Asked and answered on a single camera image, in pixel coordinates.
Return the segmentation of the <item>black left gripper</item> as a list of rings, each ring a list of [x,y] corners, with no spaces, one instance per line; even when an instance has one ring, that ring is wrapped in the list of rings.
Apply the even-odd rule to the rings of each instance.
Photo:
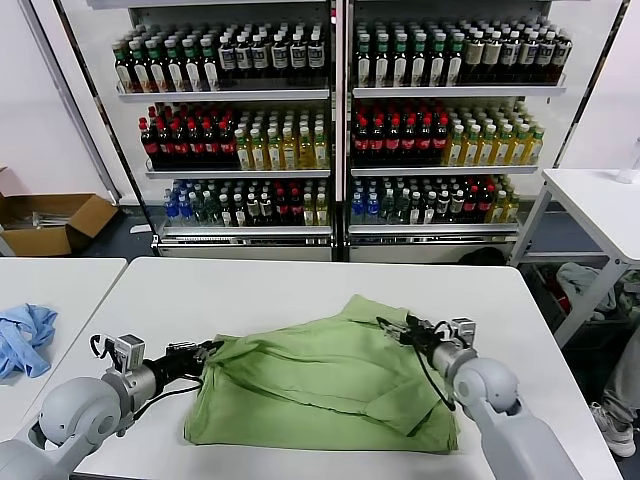
[[[204,362],[215,355],[224,345],[223,341],[208,340],[200,345],[189,342],[170,344],[165,355],[148,361],[157,386],[166,386],[185,376],[199,377]]]

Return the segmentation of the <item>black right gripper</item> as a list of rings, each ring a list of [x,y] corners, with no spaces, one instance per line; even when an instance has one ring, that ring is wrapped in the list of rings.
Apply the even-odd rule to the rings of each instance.
[[[384,334],[399,345],[415,347],[418,351],[432,351],[437,347],[435,327],[415,315],[406,316],[406,327],[382,317],[376,320]]]

